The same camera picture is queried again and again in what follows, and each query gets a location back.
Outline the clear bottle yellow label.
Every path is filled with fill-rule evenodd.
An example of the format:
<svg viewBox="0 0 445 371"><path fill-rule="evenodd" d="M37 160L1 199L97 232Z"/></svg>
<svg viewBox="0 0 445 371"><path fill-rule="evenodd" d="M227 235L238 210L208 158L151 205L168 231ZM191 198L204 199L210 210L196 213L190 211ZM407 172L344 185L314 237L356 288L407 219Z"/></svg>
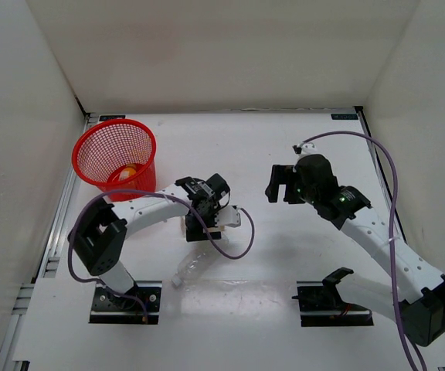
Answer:
<svg viewBox="0 0 445 371"><path fill-rule="evenodd" d="M199 242L209 240L209 233L203 228L195 228L185 231L185 239L187 242Z"/></svg>

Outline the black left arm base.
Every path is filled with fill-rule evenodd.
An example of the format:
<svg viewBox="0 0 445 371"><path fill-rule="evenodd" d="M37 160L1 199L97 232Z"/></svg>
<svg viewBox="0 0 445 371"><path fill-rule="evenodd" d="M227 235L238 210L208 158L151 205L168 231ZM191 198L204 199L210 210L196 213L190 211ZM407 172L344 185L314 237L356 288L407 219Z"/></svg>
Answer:
<svg viewBox="0 0 445 371"><path fill-rule="evenodd" d="M120 298L97 285L90 306L89 323L104 325L157 325L161 304L160 281L137 281L136 296L141 305L131 299Z"/></svg>

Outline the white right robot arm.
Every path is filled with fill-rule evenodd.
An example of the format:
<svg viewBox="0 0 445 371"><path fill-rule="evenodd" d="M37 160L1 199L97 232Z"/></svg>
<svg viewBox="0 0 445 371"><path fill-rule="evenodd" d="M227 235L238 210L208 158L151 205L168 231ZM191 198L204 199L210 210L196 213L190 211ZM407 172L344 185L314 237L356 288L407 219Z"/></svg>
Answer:
<svg viewBox="0 0 445 371"><path fill-rule="evenodd" d="M320 153L301 154L293 165L273 165L265 190L269 202L308 203L318 215L353 239L389 275L396 286L380 284L341 267L322 280L323 302L333 309L345 304L401 322L412 343L427 347L445 333L445 274L404 240L389 236L370 201L352 186L338 184L330 162Z"/></svg>

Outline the orange juice bottle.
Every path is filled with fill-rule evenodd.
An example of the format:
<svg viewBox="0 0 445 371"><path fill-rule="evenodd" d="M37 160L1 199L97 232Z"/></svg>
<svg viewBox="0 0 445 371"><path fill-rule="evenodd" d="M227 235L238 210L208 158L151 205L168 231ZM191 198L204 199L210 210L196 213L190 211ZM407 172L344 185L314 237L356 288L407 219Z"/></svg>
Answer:
<svg viewBox="0 0 445 371"><path fill-rule="evenodd" d="M126 165L122 165L120 168L115 170L110 177L108 178L109 183L113 182L123 182L126 179L129 179L133 175L138 172L138 168L140 167L137 163L130 163Z"/></svg>

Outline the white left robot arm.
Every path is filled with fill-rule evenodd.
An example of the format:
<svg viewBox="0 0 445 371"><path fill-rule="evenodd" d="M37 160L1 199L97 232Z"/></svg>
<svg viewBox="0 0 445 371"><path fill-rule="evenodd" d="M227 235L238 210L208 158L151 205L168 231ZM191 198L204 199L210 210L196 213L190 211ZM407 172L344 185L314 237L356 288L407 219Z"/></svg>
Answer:
<svg viewBox="0 0 445 371"><path fill-rule="evenodd" d="M184 177L156 192L109 203L103 198L83 210L68 237L70 247L92 277L111 289L110 299L129 309L138 298L133 277L120 262L124 241L134 233L171 218L185 219L188 242L219 240L224 227L239 227L235 206L223 206L230 187L219 174L207 180Z"/></svg>

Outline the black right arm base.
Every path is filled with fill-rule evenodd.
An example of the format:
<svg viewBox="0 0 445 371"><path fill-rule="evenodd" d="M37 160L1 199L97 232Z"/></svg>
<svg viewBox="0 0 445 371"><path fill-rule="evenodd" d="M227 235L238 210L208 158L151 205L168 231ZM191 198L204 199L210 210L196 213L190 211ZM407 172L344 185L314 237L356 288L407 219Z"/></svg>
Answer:
<svg viewBox="0 0 445 371"><path fill-rule="evenodd" d="M372 311L361 305L343 301L337 286L343 278L354 274L341 267L322 281L298 281L297 293L302 328L373 326Z"/></svg>

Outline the clear plastic bottle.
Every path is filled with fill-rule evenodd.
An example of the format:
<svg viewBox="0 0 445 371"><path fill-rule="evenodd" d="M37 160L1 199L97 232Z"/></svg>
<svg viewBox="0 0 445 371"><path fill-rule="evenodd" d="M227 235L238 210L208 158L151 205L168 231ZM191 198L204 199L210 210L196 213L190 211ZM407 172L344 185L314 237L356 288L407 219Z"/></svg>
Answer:
<svg viewBox="0 0 445 371"><path fill-rule="evenodd" d="M171 278L174 288L180 288L186 281L200 278L222 254L207 240L193 244L191 252L179 263Z"/></svg>

